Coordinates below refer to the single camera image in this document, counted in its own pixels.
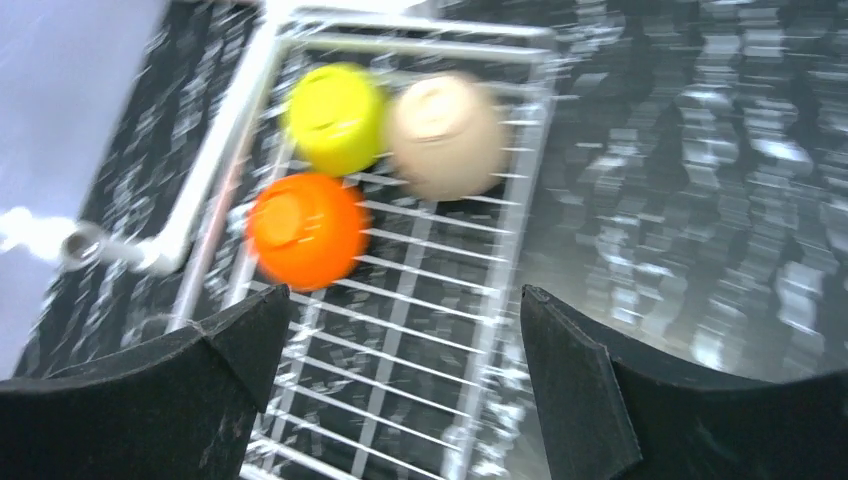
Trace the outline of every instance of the white surface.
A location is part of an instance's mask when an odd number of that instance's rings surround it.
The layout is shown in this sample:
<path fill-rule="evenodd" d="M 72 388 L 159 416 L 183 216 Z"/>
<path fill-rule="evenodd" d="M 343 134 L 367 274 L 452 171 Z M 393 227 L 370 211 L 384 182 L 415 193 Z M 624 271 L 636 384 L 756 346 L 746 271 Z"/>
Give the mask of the white surface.
<path fill-rule="evenodd" d="M 0 214 L 76 217 L 165 0 L 0 2 Z M 0 253 L 0 379 L 17 364 L 53 267 Z"/>

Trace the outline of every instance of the metal bar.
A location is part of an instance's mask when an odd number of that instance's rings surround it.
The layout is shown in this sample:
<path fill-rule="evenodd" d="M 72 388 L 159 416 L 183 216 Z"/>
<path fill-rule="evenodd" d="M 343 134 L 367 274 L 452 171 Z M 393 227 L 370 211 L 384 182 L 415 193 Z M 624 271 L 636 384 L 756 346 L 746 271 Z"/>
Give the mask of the metal bar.
<path fill-rule="evenodd" d="M 412 236 L 418 238 L 428 238 L 433 221 L 431 217 L 436 211 L 436 205 L 429 202 L 421 202 L 421 210 L 427 212 L 427 215 L 421 215 L 415 219 L 412 225 Z M 424 259 L 424 247 L 421 245 L 410 245 L 406 249 L 406 256 L 403 263 L 411 268 L 418 269 L 421 266 L 421 261 Z M 410 303 L 404 301 L 403 297 L 412 297 L 415 295 L 415 286 L 418 283 L 418 276 L 410 271 L 404 270 L 400 274 L 398 280 L 398 297 L 395 297 L 392 305 L 392 312 L 389 315 L 389 321 L 403 327 L 406 324 L 406 317 L 409 314 Z M 396 356 L 400 347 L 400 332 L 397 330 L 386 331 L 386 337 L 383 342 L 383 351 L 391 356 Z M 377 373 L 374 379 L 380 383 L 388 383 L 392 374 L 394 363 L 384 358 L 380 359 L 377 365 Z M 371 389 L 371 395 L 368 398 L 368 413 L 379 415 L 383 408 L 383 402 L 386 398 L 385 390 Z M 362 431 L 359 434 L 359 443 L 371 446 L 374 441 L 374 433 L 376 432 L 377 424 L 372 420 L 366 420 L 362 425 Z M 353 466 L 350 473 L 354 477 L 361 477 L 365 473 L 365 465 L 368 460 L 368 453 L 364 450 L 358 450 L 353 459 Z"/>
<path fill-rule="evenodd" d="M 267 285 L 261 284 L 260 282 L 251 282 L 251 285 L 256 285 L 256 284 L 258 284 L 261 289 L 264 289 L 265 287 L 267 287 Z M 306 300 L 307 300 L 308 297 L 304 297 L 303 295 L 292 293 L 289 298 L 291 298 L 291 300 L 293 302 L 304 304 L 304 303 L 306 303 Z M 421 338 L 421 339 L 424 339 L 424 340 L 427 340 L 427 341 L 430 341 L 430 342 L 433 342 L 433 343 L 437 343 L 439 345 L 444 345 L 446 347 L 451 347 L 451 348 L 455 348 L 457 350 L 462 350 L 464 352 L 469 352 L 469 353 L 473 353 L 473 354 L 483 353 L 480 350 L 475 350 L 474 348 L 469 347 L 468 345 L 462 345 L 461 343 L 451 342 L 450 340 L 445 340 L 443 338 L 434 337 L 434 336 L 432 336 L 428 333 L 419 332 L 418 330 L 413 330 L 413 329 L 408 328 L 408 327 L 399 327 L 398 325 L 395 325 L 391 322 L 387 322 L 385 320 L 380 320 L 379 318 L 372 317 L 372 316 L 366 315 L 364 313 L 354 312 L 353 310 L 350 310 L 350 309 L 347 309 L 347 308 L 344 308 L 344 307 L 339 307 L 339 306 L 333 305 L 331 303 L 321 302 L 319 304 L 319 308 L 321 308 L 322 310 L 326 310 L 328 312 L 331 312 L 331 313 L 335 313 L 337 315 L 344 315 L 344 316 L 350 318 L 351 320 L 358 320 L 358 321 L 373 323 L 374 325 L 379 325 L 383 328 L 398 330 L 399 332 L 402 332 L 406 335 L 412 335 L 412 336 L 415 336 L 415 337 L 418 337 L 418 338 Z"/>
<path fill-rule="evenodd" d="M 183 266 L 195 220 L 221 164 L 229 162 L 227 172 L 238 169 L 239 152 L 252 140 L 251 128 L 288 45 L 279 28 L 265 22 L 253 33 L 162 230 L 152 238 L 113 239 L 126 246 L 122 260 L 144 259 L 133 265 L 135 270 L 167 275 Z"/>
<path fill-rule="evenodd" d="M 506 47 L 482 43 L 380 38 L 372 36 L 316 33 L 303 38 L 303 45 L 315 50 L 344 50 L 358 53 L 393 51 L 401 55 L 439 55 L 441 57 L 480 60 L 484 62 L 538 63 L 550 52 L 540 48 Z"/>
<path fill-rule="evenodd" d="M 286 457 L 289 460 L 306 467 L 313 472 L 324 475 L 327 478 L 332 478 L 334 480 L 359 480 L 358 478 L 354 478 L 347 473 L 327 465 L 324 462 L 316 460 L 309 455 L 298 452 L 297 450 L 287 447 L 285 445 L 281 445 L 273 440 L 262 438 L 260 440 L 253 441 L 250 445 L 248 445 L 248 450 L 256 449 L 256 448 L 264 448 L 266 450 L 271 450 L 275 454 L 280 455 L 282 457 Z M 241 471 L 239 472 L 239 476 L 244 480 L 280 480 L 277 476 L 266 473 L 264 470 L 261 470 L 253 465 L 242 465 Z"/>
<path fill-rule="evenodd" d="M 447 479 L 442 478 L 438 475 L 433 475 L 432 473 L 430 473 L 426 470 L 418 468 L 415 465 L 404 462 L 403 460 L 400 460 L 398 458 L 392 457 L 391 455 L 386 455 L 385 453 L 380 452 L 378 450 L 374 450 L 371 447 L 367 447 L 367 446 L 362 445 L 360 443 L 354 442 L 353 440 L 351 440 L 347 437 L 343 437 L 343 436 L 339 435 L 338 433 L 327 430 L 326 428 L 323 428 L 319 425 L 315 425 L 313 423 L 307 422 L 306 420 L 303 420 L 302 418 L 295 417 L 294 415 L 291 415 L 287 412 L 282 412 L 282 411 L 279 411 L 279 410 L 269 410 L 269 412 L 272 412 L 274 415 L 280 415 L 280 416 L 287 417 L 289 419 L 289 421 L 296 424 L 300 428 L 313 431 L 313 432 L 315 432 L 319 435 L 323 435 L 323 436 L 325 436 L 329 439 L 335 440 L 335 441 L 342 443 L 342 444 L 345 444 L 349 447 L 353 447 L 357 450 L 366 450 L 370 455 L 374 455 L 375 457 L 380 457 L 383 460 L 387 460 L 387 461 L 389 461 L 389 462 L 391 462 L 391 463 L 393 463 L 393 464 L 395 464 L 399 467 L 403 467 L 403 468 L 410 470 L 410 471 L 413 471 L 413 472 L 415 472 L 419 475 L 423 475 L 427 478 L 431 478 L 432 480 L 447 480 Z M 346 479 L 346 478 L 350 478 L 350 476 L 340 477 L 340 478 Z"/>
<path fill-rule="evenodd" d="M 446 407 L 446 406 L 442 405 L 441 403 L 436 403 L 432 400 L 427 400 L 426 398 L 419 397 L 418 395 L 413 395 L 413 394 L 411 394 L 409 392 L 405 392 L 405 391 L 403 391 L 399 388 L 395 388 L 395 387 L 392 387 L 390 385 L 380 383 L 376 380 L 372 380 L 368 377 L 364 377 L 364 376 L 362 376 L 358 373 L 349 372 L 349 371 L 347 371 L 343 368 L 339 368 L 335 365 L 330 365 L 327 362 L 322 362 L 321 360 L 316 360 L 312 357 L 304 357 L 302 359 L 302 361 L 306 365 L 310 365 L 310 366 L 315 367 L 315 368 L 320 368 L 321 370 L 326 370 L 330 373 L 335 373 L 336 375 L 339 375 L 341 377 L 349 378 L 351 380 L 355 380 L 359 383 L 364 383 L 364 384 L 371 386 L 371 387 L 374 387 L 374 388 L 381 388 L 381 389 L 383 389 L 383 390 L 385 390 L 389 393 L 393 393 L 393 394 L 398 395 L 400 397 L 412 400 L 413 402 L 420 403 L 422 405 L 426 405 L 428 407 L 435 408 L 436 410 L 441 410 L 443 412 L 450 413 L 452 415 L 465 416 L 464 413 L 460 412 L 459 410 L 457 410 L 455 408 Z"/>
<path fill-rule="evenodd" d="M 427 435 L 425 433 L 421 433 L 418 430 L 409 428 L 405 425 L 401 425 L 397 422 L 393 422 L 393 421 L 391 421 L 387 418 L 380 417 L 378 414 L 367 412 L 367 411 L 365 411 L 361 408 L 354 407 L 353 405 L 348 405 L 347 403 L 336 400 L 333 397 L 329 397 L 329 396 L 324 395 L 322 393 L 318 393 L 318 392 L 312 390 L 311 388 L 307 388 L 307 387 L 304 387 L 302 385 L 298 385 L 298 384 L 293 383 L 293 382 L 285 382 L 283 384 L 277 384 L 277 385 L 284 387 L 284 388 L 290 388 L 290 389 L 294 390 L 295 393 L 299 393 L 299 394 L 301 394 L 305 397 L 309 397 L 309 398 L 311 398 L 313 400 L 317 400 L 321 403 L 326 403 L 327 405 L 336 407 L 340 410 L 345 410 L 348 413 L 352 413 L 354 415 L 358 415 L 360 417 L 363 417 L 365 419 L 365 421 L 374 421 L 374 422 L 382 423 L 383 425 L 385 425 L 387 427 L 395 428 L 395 429 L 397 429 L 401 432 L 406 432 L 406 433 L 408 433 L 412 436 L 418 437 L 422 440 L 426 440 L 430 443 L 435 443 L 436 445 L 441 445 L 444 448 L 448 448 L 448 449 L 451 449 L 451 450 L 458 450 L 458 447 L 451 445 L 447 442 L 444 442 L 441 439 L 431 437 L 430 435 Z M 360 440 L 360 443 L 362 443 L 363 445 L 371 446 L 370 443 L 364 443 L 364 442 L 362 442 L 362 440 Z"/>
<path fill-rule="evenodd" d="M 486 320 L 486 317 L 480 315 L 474 315 L 467 312 L 462 312 L 460 310 L 454 310 L 452 308 L 448 308 L 442 305 L 436 305 L 435 303 L 425 302 L 424 300 L 419 300 L 411 295 L 405 295 L 399 292 L 392 292 L 390 290 L 386 290 L 385 288 L 374 287 L 362 282 L 357 282 L 356 280 L 350 280 L 347 278 L 343 278 L 341 280 L 337 280 L 335 285 L 342 285 L 345 287 L 353 288 L 362 292 L 374 293 L 380 295 L 382 297 L 391 298 L 393 300 L 400 300 L 402 302 L 410 303 L 413 305 L 418 305 L 419 307 L 424 307 L 434 312 L 442 312 L 447 313 L 448 315 L 453 315 L 456 317 L 467 318 L 469 320 L 473 320 L 475 322 L 483 322 Z"/>
<path fill-rule="evenodd" d="M 423 218 L 429 220 L 431 222 L 444 223 L 446 225 L 453 225 L 455 227 L 467 228 L 469 230 L 480 230 L 483 232 L 489 233 L 500 233 L 505 234 L 509 233 L 499 228 L 487 227 L 486 225 L 480 225 L 473 222 L 465 222 L 463 220 L 457 220 L 455 218 L 446 217 L 444 215 L 436 215 L 435 209 L 430 211 L 422 211 L 416 210 L 413 208 L 406 207 L 398 207 L 396 205 L 391 205 L 383 202 L 375 202 L 373 200 L 365 200 L 359 203 L 363 207 L 369 210 L 376 210 L 378 212 L 386 212 L 386 213 L 394 213 L 396 215 L 404 215 L 407 217 L 412 217 L 415 219 Z"/>
<path fill-rule="evenodd" d="M 454 285 L 458 285 L 461 287 L 468 288 L 474 292 L 479 293 L 480 295 L 491 295 L 497 292 L 496 288 L 487 287 L 485 285 L 480 285 L 478 283 L 466 282 L 465 280 L 461 280 L 459 278 L 454 278 L 448 275 L 442 275 L 440 273 L 430 272 L 427 270 L 422 270 L 418 267 L 412 267 L 411 265 L 407 265 L 404 263 L 392 262 L 390 260 L 383 260 L 382 258 L 372 257 L 371 255 L 362 255 L 357 257 L 357 260 L 363 263 L 368 263 L 371 265 L 379 265 L 385 268 L 391 268 L 392 270 L 398 270 L 401 272 L 412 272 L 419 277 L 431 278 L 433 280 L 438 280 L 444 283 L 452 283 Z"/>
<path fill-rule="evenodd" d="M 547 89 L 553 90 L 553 78 L 547 74 L 547 68 L 547 62 L 535 65 L 531 74 L 531 82 L 544 83 L 546 84 Z M 515 165 L 515 171 L 526 178 L 527 181 L 510 182 L 507 186 L 506 193 L 506 197 L 508 199 L 527 205 L 527 208 L 530 207 L 530 202 L 532 200 L 536 178 L 538 177 L 537 173 L 541 163 L 541 149 L 544 147 L 543 141 L 547 138 L 547 130 L 550 127 L 553 115 L 553 100 L 551 98 L 538 98 L 537 101 L 540 103 L 540 108 L 532 110 L 531 112 L 533 113 L 534 118 L 528 120 L 540 122 L 542 126 L 527 127 L 523 129 L 522 135 L 520 136 L 520 145 L 521 147 L 532 145 L 532 147 L 519 150 L 518 162 L 516 162 Z M 512 232 L 523 232 L 524 226 L 527 222 L 527 217 L 528 215 L 526 212 L 521 212 L 517 209 L 507 209 L 506 214 L 502 219 L 502 229 Z M 519 249 L 521 248 L 521 241 L 521 235 L 513 235 L 508 238 L 503 238 L 502 241 L 497 244 L 496 255 L 500 258 L 509 259 L 510 261 L 507 264 L 497 265 L 490 272 L 489 278 L 486 280 L 487 285 L 512 285 L 515 271 L 510 264 L 513 263 L 514 259 L 518 256 Z M 486 298 L 483 304 L 483 316 L 489 318 L 500 316 L 501 311 L 504 309 L 507 301 L 509 300 L 510 293 L 511 292 L 505 288 L 501 292 L 501 295 Z M 497 334 L 496 325 L 497 323 L 482 325 L 481 328 L 477 329 L 474 333 L 472 345 L 474 348 L 485 352 L 479 359 L 480 365 L 488 366 L 491 362 Z M 461 401 L 460 410 L 467 413 L 468 417 L 461 420 L 460 432 L 464 434 L 464 437 L 460 440 L 460 445 L 462 446 L 463 453 L 459 468 L 460 472 L 458 472 L 459 478 L 457 480 L 464 480 L 465 476 L 468 474 L 467 468 L 463 467 L 466 467 L 470 462 L 471 451 L 474 450 L 471 448 L 471 442 L 475 440 L 476 435 L 472 434 L 472 432 L 476 428 L 476 425 L 478 425 L 480 413 L 483 408 L 484 402 L 482 396 L 485 388 L 485 375 L 485 368 L 480 368 L 479 365 L 468 365 L 466 378 L 470 376 L 471 383 L 473 385 L 468 386 L 467 388 L 464 387 L 463 390 L 465 390 L 465 392 L 464 395 L 461 396 L 463 400 Z"/>
<path fill-rule="evenodd" d="M 465 250 L 462 248 L 451 247 L 450 245 L 442 245 L 441 243 L 431 242 L 430 240 L 421 240 L 420 238 L 410 237 L 409 235 L 402 235 L 400 233 L 389 232 L 387 230 L 382 230 L 379 228 L 369 228 L 365 230 L 365 233 L 371 235 L 372 237 L 380 237 L 385 238 L 387 240 L 394 240 L 396 242 L 403 243 L 411 243 L 414 245 L 421 245 L 425 248 L 431 248 L 433 250 L 441 250 L 443 252 L 453 253 L 456 255 L 460 255 L 463 257 L 471 257 L 477 258 L 480 260 L 485 260 L 487 262 L 499 263 L 506 262 L 505 259 L 495 257 L 493 255 L 486 255 L 484 253 L 472 252 L 470 250 Z"/>
<path fill-rule="evenodd" d="M 316 14 L 299 14 L 298 21 L 306 23 L 326 23 L 327 17 Z M 413 16 L 380 15 L 364 13 L 341 16 L 333 19 L 335 27 L 370 27 L 381 30 L 415 30 L 433 33 L 475 34 L 503 37 L 527 38 L 552 36 L 553 31 L 545 27 L 522 25 L 503 25 L 498 23 L 460 22 L 453 20 L 431 20 Z"/>
<path fill-rule="evenodd" d="M 305 328 L 299 323 L 292 323 L 290 325 L 291 325 L 290 328 L 295 330 L 295 331 L 301 331 Z M 345 340 L 344 338 L 340 338 L 340 337 L 337 337 L 335 335 L 330 335 L 329 333 L 314 332 L 312 334 L 312 336 L 314 338 L 317 338 L 318 340 L 322 340 L 322 341 L 327 342 L 327 343 L 332 343 L 332 344 L 338 345 L 340 347 L 349 348 L 351 350 L 356 350 L 357 352 L 364 353 L 366 355 L 371 355 L 371 356 L 374 356 L 374 357 L 377 357 L 377 358 L 384 358 L 384 359 L 386 359 L 390 362 L 394 362 L 398 365 L 403 365 L 405 367 L 412 368 L 414 370 L 418 370 L 419 372 L 423 372 L 423 373 L 427 373 L 429 375 L 433 375 L 434 377 L 441 377 L 441 378 L 444 378 L 445 380 L 449 380 L 451 382 L 456 382 L 456 383 L 459 383 L 459 384 L 466 384 L 467 385 L 469 383 L 468 380 L 466 380 L 464 378 L 455 377 L 453 375 L 449 375 L 447 373 L 440 372 L 438 370 L 434 370 L 434 369 L 429 368 L 429 367 L 425 367 L 424 365 L 419 365 L 417 363 L 410 362 L 409 360 L 404 360 L 400 357 L 389 355 L 388 353 L 386 353 L 384 351 L 376 350 L 376 349 L 373 349 L 371 347 L 366 347 L 366 346 L 360 345 L 358 343 L 353 343 L 350 340 Z"/>

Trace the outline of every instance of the yellow ball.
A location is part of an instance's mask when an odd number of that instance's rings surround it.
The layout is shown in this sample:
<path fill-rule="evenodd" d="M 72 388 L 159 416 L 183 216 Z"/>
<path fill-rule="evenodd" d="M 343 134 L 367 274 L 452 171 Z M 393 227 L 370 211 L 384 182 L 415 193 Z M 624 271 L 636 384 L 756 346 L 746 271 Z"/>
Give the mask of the yellow ball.
<path fill-rule="evenodd" d="M 385 96 L 366 70 L 335 63 L 297 82 L 283 127 L 314 170 L 340 177 L 370 167 L 384 151 L 385 108 Z"/>

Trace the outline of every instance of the metal wire rack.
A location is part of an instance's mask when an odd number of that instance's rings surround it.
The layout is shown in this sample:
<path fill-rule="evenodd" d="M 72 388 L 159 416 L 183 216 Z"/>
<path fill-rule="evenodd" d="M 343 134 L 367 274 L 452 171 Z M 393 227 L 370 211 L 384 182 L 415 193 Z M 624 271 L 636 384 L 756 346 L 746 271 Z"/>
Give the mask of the metal wire rack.
<path fill-rule="evenodd" d="M 450 203 L 411 198 L 385 161 L 346 179 L 373 217 L 369 249 L 350 277 L 292 294 L 301 317 L 241 476 L 463 479 L 551 121 L 553 34 L 372 15 L 303 16 L 294 27 L 300 33 L 276 32 L 276 48 L 288 55 L 271 72 L 277 83 L 266 119 L 322 63 L 358 62 L 388 89 L 461 69 L 497 93 L 514 134 L 513 161 L 493 190 Z M 277 139 L 259 187 L 306 168 L 291 143 Z M 245 244 L 229 282 L 224 306 L 267 286 Z"/>

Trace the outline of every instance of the beige ball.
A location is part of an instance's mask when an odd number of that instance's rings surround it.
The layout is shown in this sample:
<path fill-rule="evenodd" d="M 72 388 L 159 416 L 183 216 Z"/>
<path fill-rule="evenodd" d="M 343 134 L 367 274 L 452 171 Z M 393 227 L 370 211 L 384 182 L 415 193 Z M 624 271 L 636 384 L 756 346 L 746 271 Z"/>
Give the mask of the beige ball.
<path fill-rule="evenodd" d="M 391 163 L 407 189 L 430 201 L 459 200 L 495 186 L 509 161 L 509 131 L 495 99 L 465 73 L 409 86 L 390 106 Z"/>

